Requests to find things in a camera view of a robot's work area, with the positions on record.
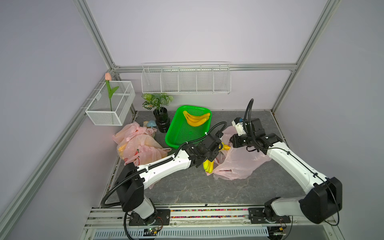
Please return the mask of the yellow banana bunch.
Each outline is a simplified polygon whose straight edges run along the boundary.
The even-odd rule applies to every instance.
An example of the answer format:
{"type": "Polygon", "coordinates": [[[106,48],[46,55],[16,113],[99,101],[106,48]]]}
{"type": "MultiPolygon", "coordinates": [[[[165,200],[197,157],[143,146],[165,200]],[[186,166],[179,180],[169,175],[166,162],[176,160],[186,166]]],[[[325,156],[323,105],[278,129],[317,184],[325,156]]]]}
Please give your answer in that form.
{"type": "MultiPolygon", "coordinates": [[[[229,151],[230,147],[228,145],[222,144],[220,151],[222,151],[222,150],[229,151]]],[[[206,173],[211,174],[213,172],[213,169],[214,169],[214,162],[211,162],[210,160],[206,160],[203,163],[203,167],[204,167],[204,170],[206,173]]]]}

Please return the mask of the pink peach printed bag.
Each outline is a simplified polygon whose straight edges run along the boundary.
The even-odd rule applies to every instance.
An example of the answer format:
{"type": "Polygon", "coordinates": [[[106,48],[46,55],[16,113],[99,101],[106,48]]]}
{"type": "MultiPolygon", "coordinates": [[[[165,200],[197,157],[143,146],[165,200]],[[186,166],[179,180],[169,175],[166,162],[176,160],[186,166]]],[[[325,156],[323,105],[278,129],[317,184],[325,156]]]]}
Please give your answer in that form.
{"type": "Polygon", "coordinates": [[[126,145],[125,149],[119,149],[119,156],[125,165],[133,163],[135,166],[147,165],[168,156],[171,148],[156,148],[147,145],[126,145]]]}

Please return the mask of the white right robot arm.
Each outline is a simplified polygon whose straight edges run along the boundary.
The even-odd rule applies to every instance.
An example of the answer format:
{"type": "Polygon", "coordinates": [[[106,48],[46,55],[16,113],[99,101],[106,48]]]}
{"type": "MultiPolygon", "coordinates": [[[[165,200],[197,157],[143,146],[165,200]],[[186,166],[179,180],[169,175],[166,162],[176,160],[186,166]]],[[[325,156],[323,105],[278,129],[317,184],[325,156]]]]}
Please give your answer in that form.
{"type": "Polygon", "coordinates": [[[264,204],[261,217],[274,223],[280,217],[305,217],[314,224],[325,222],[342,210],[343,185],[328,178],[298,157],[276,134],[266,134],[259,119],[232,122],[236,134],[230,138],[233,148],[247,147],[277,162],[301,186],[305,195],[296,198],[273,198],[264,204]]]}

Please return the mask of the orange banana bunch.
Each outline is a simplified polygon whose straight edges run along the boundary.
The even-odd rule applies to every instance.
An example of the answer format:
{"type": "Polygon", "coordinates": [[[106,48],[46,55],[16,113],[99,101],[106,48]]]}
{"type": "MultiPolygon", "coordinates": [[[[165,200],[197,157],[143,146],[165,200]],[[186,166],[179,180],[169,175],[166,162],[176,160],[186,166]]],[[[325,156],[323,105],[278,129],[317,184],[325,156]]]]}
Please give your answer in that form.
{"type": "Polygon", "coordinates": [[[184,115],[187,123],[192,127],[199,127],[199,126],[203,125],[211,117],[210,113],[204,114],[202,116],[193,116],[193,115],[189,114],[187,111],[183,111],[183,115],[184,115]]]}

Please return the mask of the plain pink plastic bag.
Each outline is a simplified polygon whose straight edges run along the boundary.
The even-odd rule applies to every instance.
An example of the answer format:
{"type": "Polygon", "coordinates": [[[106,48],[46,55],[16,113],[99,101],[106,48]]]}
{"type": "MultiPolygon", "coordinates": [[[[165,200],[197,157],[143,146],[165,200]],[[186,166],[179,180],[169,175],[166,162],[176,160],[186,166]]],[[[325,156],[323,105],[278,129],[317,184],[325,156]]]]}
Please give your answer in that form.
{"type": "Polygon", "coordinates": [[[240,180],[249,177],[254,170],[262,164],[269,162],[270,157],[262,152],[248,152],[245,147],[233,148],[230,138],[237,133],[235,127],[231,126],[224,130],[222,143],[230,147],[229,150],[221,150],[214,160],[211,173],[215,179],[240,180]]]}

